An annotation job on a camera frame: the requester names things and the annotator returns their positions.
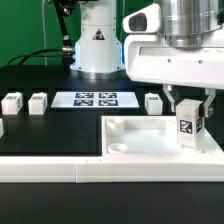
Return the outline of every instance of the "black table surface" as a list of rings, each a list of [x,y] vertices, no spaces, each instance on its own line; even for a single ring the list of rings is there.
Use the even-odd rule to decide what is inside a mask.
[[[162,93],[161,86],[131,82],[125,75],[111,81],[94,82],[72,77],[69,73],[64,73],[61,67],[56,66],[3,67],[0,69],[0,97],[3,98],[12,91],[23,93],[25,105],[18,116],[3,116],[6,135],[0,141],[0,155],[2,154],[2,156],[57,156],[63,153],[67,156],[83,153],[90,156],[100,155],[100,148],[97,150],[101,141],[100,117],[111,114],[146,115],[143,106],[146,92],[159,93],[164,100],[163,114],[173,115],[169,112],[170,106]],[[140,108],[88,111],[48,108],[44,117],[28,116],[27,102],[33,92],[40,91],[48,93],[50,104],[57,91],[134,91]],[[196,88],[181,87],[179,92],[188,98],[201,99],[203,96],[203,92]],[[221,93],[216,97],[215,114],[206,120],[206,128],[221,146],[224,143],[224,118],[222,117],[224,110],[222,105],[223,96]],[[77,133],[78,129],[74,126],[82,119],[85,119],[86,122],[82,126],[88,128]],[[40,134],[43,130],[46,130],[45,134],[53,133],[46,137],[45,134]],[[71,138],[75,137],[76,140],[70,140],[70,137],[66,137],[65,130]],[[85,151],[85,143],[79,142],[78,139],[85,137],[86,131],[93,139],[90,142],[92,141],[94,147]],[[57,144],[67,146],[63,148],[67,151],[59,150],[60,147],[55,149],[57,144],[52,142],[53,139]],[[32,142],[35,144],[30,145],[28,151],[27,145]],[[82,145],[82,147],[78,147],[78,151],[71,151],[68,147],[69,144]],[[223,183],[0,184],[0,222],[4,224],[223,224],[223,209]]]

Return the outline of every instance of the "cable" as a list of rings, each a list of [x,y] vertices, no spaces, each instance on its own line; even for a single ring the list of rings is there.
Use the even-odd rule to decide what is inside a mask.
[[[47,32],[46,32],[45,3],[46,3],[46,0],[43,0],[42,1],[42,23],[43,23],[44,49],[47,49]]]
[[[61,55],[27,55],[27,54],[25,54],[25,55],[20,55],[20,56],[17,56],[17,57],[14,57],[14,58],[12,58],[8,63],[7,63],[7,66],[10,66],[10,64],[13,62],[13,61],[15,61],[16,59],[18,59],[18,58],[24,58],[24,57],[28,57],[29,56],[29,58],[44,58],[44,57],[48,57],[48,58],[61,58],[62,56]]]
[[[122,22],[123,22],[123,19],[125,17],[125,7],[126,7],[126,3],[125,3],[125,0],[123,0],[122,19],[121,19],[121,30],[120,30],[120,41],[121,42],[123,40],[123,25],[122,25]]]
[[[18,65],[22,65],[26,60],[28,60],[30,57],[32,57],[33,55],[37,55],[37,54],[43,54],[43,53],[49,53],[49,52],[56,52],[56,51],[62,51],[62,48],[49,48],[49,49],[44,49],[44,50],[40,50],[40,51],[35,51],[31,54],[29,54],[28,56],[24,57]]]

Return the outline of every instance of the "green wall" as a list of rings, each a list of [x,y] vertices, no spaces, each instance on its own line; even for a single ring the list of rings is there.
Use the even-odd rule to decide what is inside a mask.
[[[120,37],[122,2],[117,0],[117,36]],[[129,15],[152,3],[152,0],[126,0],[125,15]],[[61,47],[61,33],[54,6],[46,3],[47,48]],[[72,17],[65,18],[73,42],[80,37],[79,6]],[[1,2],[0,7],[0,66],[18,55],[29,54],[44,48],[42,27],[42,0]],[[44,64],[43,59],[30,59],[27,64]],[[59,59],[48,59],[48,64],[60,64]]]

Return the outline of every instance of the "small white cube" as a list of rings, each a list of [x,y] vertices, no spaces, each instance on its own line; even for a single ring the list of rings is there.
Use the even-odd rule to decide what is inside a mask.
[[[202,101],[185,99],[176,106],[178,143],[197,148],[203,142],[204,118],[200,117]]]
[[[3,121],[0,119],[0,138],[4,135]]]
[[[23,106],[22,93],[8,93],[1,101],[2,114],[16,115]]]
[[[162,115],[163,101],[158,94],[145,94],[145,108],[148,115]]]
[[[30,115],[43,115],[47,108],[47,94],[34,93],[30,98],[28,105]]]

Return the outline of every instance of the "black cable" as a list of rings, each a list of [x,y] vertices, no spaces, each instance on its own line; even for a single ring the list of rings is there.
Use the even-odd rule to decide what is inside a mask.
[[[45,57],[48,57],[48,58],[61,58],[62,56],[61,55],[20,55],[20,56],[17,56],[17,57],[14,57],[12,58],[8,63],[7,63],[7,66],[10,66],[10,64],[15,61],[16,59],[18,58],[24,58],[24,57],[28,57],[29,58],[45,58]]]
[[[27,56],[25,56],[18,65],[22,65],[26,60],[28,60],[30,57],[32,57],[33,55],[37,55],[37,54],[43,54],[43,53],[49,53],[49,52],[56,52],[56,51],[62,51],[62,48],[50,48],[50,49],[44,49],[44,50],[40,50],[40,51],[35,51]]]

